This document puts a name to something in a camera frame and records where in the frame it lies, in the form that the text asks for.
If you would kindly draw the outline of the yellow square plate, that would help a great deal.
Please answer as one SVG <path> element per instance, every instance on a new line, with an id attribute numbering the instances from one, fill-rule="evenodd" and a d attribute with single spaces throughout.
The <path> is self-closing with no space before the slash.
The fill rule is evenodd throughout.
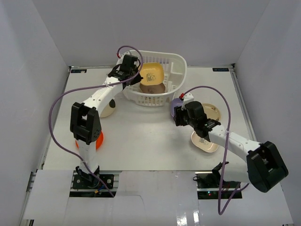
<path id="1" fill-rule="evenodd" d="M 144 86 L 159 85 L 164 81 L 164 69 L 160 63 L 144 63 L 140 75 L 143 78 L 141 84 Z"/>

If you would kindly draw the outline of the brown square panda plate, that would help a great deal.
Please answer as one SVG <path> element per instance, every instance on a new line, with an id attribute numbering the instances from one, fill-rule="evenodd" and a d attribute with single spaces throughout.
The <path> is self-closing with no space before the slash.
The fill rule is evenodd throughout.
<path id="1" fill-rule="evenodd" d="M 146 94 L 161 94 L 165 93 L 166 87 L 163 83 L 158 85 L 143 85 L 140 84 L 140 90 Z"/>

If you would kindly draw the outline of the purple square panda plate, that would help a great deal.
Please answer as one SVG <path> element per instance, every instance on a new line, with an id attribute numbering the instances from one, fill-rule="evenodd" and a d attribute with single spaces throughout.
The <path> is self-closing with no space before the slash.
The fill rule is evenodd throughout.
<path id="1" fill-rule="evenodd" d="M 175 113 L 174 113 L 174 109 L 176 107 L 182 107 L 182 103 L 183 101 L 180 99 L 180 98 L 175 98 L 171 101 L 170 103 L 170 113 L 171 113 L 171 116 L 172 118 L 174 117 Z"/>

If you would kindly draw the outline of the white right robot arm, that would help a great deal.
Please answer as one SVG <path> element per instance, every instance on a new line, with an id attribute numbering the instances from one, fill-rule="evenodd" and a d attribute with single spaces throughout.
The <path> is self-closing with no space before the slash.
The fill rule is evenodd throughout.
<path id="1" fill-rule="evenodd" d="M 174 121 L 176 126 L 191 126 L 200 138 L 225 147 L 245 162 L 240 169 L 222 163 L 215 167 L 212 181 L 216 187 L 222 188 L 229 181 L 236 181 L 252 184 L 266 193 L 289 174 L 274 143 L 259 143 L 228 132 L 219 121 L 207 117 L 198 101 L 176 106 Z"/>

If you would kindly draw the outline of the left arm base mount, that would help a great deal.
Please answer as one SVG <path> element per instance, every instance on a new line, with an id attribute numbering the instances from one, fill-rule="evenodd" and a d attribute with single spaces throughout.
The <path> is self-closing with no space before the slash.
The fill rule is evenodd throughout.
<path id="1" fill-rule="evenodd" d="M 98 177 L 115 196 L 119 186 L 119 173 L 113 171 L 103 171 Z M 76 172 L 73 173 L 69 194 L 70 197 L 113 198 L 110 192 L 105 188 L 103 183 L 101 183 L 95 177 L 92 177 L 92 181 L 90 182 L 79 176 Z"/>

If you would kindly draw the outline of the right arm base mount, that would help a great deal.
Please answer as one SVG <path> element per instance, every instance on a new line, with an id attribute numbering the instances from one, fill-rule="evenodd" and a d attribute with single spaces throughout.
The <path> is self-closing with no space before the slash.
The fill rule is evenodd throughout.
<path id="1" fill-rule="evenodd" d="M 199 200 L 218 200 L 222 163 L 220 162 L 209 172 L 197 172 L 193 181 L 197 185 L 197 195 Z M 223 181 L 221 199 L 228 199 L 239 185 L 236 181 Z"/>

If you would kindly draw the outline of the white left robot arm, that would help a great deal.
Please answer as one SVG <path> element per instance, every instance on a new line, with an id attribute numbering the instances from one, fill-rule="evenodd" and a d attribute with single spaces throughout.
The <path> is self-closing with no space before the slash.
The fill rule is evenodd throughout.
<path id="1" fill-rule="evenodd" d="M 96 141 L 102 132 L 100 114 L 126 86 L 142 80 L 139 74 L 140 66 L 138 57 L 124 55 L 121 64 L 116 65 L 108 74 L 103 87 L 83 103 L 75 102 L 71 107 L 70 131 L 77 142 L 79 155 L 83 159 L 76 167 L 76 172 L 90 188 L 95 188 L 99 184 Z"/>

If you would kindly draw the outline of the beige round plate black spot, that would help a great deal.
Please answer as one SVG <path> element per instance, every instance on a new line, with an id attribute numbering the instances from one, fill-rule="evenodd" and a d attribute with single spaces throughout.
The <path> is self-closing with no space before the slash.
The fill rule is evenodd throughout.
<path id="1" fill-rule="evenodd" d="M 106 117 L 110 116 L 115 111 L 115 109 L 116 109 L 116 102 L 114 99 L 112 99 L 102 110 L 99 117 L 106 118 Z"/>

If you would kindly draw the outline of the cream square panda plate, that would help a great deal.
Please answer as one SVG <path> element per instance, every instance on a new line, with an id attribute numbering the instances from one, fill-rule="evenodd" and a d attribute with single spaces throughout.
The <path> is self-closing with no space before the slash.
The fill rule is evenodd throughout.
<path id="1" fill-rule="evenodd" d="M 194 146 L 207 153 L 213 153 L 218 149 L 218 145 L 199 137 L 194 131 L 191 135 L 191 141 Z"/>

